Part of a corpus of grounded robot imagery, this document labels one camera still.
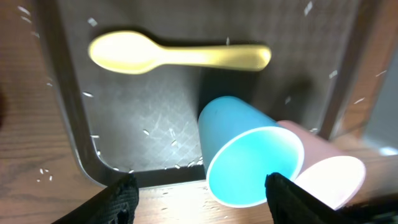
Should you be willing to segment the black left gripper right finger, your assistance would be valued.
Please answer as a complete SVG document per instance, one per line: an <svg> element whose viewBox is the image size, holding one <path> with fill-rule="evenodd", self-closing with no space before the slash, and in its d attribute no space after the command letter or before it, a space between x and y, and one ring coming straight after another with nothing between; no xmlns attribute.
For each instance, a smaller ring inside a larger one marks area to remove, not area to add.
<svg viewBox="0 0 398 224"><path fill-rule="evenodd" d="M280 173L268 175L265 188L274 224L351 223Z"/></svg>

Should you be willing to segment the pink cup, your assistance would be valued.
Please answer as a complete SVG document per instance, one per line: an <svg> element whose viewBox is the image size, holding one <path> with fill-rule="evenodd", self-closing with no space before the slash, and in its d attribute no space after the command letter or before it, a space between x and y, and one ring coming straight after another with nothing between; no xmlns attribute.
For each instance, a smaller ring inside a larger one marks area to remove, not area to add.
<svg viewBox="0 0 398 224"><path fill-rule="evenodd" d="M294 183L334 210L347 204L366 178L364 163L297 123L285 120L279 124L303 144L304 162Z"/></svg>

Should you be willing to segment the blue cup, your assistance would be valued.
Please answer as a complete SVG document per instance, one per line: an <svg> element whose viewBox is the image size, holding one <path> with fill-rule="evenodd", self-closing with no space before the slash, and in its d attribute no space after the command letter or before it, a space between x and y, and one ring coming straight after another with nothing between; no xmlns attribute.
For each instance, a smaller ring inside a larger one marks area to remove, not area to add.
<svg viewBox="0 0 398 224"><path fill-rule="evenodd" d="M305 152L299 137L233 96L209 102L198 119L206 182L220 204L247 208L267 202L266 177L295 180Z"/></svg>

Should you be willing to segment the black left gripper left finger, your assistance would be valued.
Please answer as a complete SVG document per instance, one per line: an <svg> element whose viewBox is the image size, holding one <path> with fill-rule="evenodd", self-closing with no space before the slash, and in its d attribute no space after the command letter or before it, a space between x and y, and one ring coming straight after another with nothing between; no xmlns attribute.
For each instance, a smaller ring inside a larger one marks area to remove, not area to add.
<svg viewBox="0 0 398 224"><path fill-rule="evenodd" d="M137 180L127 174L54 224L133 224L138 204Z"/></svg>

